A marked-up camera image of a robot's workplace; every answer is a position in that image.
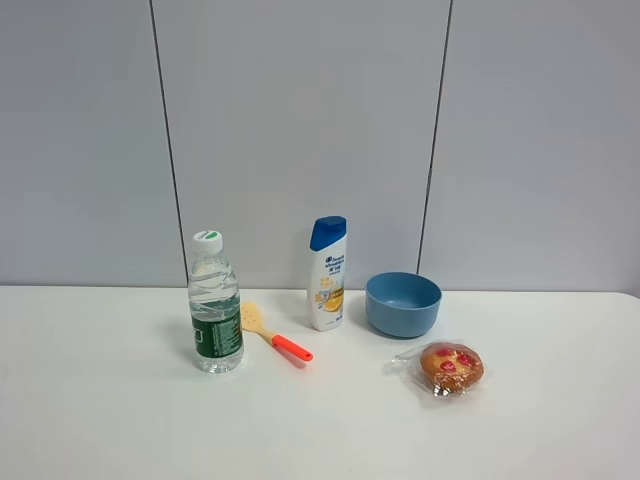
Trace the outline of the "clear water bottle green label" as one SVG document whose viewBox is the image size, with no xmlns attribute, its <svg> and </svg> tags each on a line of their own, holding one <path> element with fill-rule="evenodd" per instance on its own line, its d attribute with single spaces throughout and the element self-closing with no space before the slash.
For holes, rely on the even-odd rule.
<svg viewBox="0 0 640 480">
<path fill-rule="evenodd" d="M 238 280 L 224 255 L 220 232 L 196 233 L 193 247 L 188 299 L 200 368 L 212 374 L 227 373 L 244 355 Z"/>
</svg>

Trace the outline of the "white shampoo bottle blue cap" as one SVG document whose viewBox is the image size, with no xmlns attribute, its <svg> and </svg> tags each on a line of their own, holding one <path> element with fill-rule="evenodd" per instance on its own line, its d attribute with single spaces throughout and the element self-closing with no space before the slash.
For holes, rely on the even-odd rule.
<svg viewBox="0 0 640 480">
<path fill-rule="evenodd" d="M 311 263 L 307 303 L 317 331 L 338 327 L 343 319 L 347 220 L 342 216 L 315 221 L 310 238 Z"/>
</svg>

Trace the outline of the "blue plastic bowl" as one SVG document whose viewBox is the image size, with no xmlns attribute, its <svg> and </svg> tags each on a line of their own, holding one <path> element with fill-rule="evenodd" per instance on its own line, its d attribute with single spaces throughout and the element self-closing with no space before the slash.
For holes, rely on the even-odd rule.
<svg viewBox="0 0 640 480">
<path fill-rule="evenodd" d="M 368 323 L 385 335 L 411 339 L 425 335 L 436 323 L 441 289 L 431 280 L 407 272 L 386 272 L 366 284 Z"/>
</svg>

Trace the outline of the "wrapped fruit pastry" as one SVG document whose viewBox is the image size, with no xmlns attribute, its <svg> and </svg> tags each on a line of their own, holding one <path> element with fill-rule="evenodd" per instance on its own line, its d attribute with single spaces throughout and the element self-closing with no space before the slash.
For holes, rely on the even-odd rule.
<svg viewBox="0 0 640 480">
<path fill-rule="evenodd" d="M 391 369 L 436 398 L 458 397 L 485 374 L 479 354 L 467 345 L 435 341 L 396 355 Z"/>
</svg>

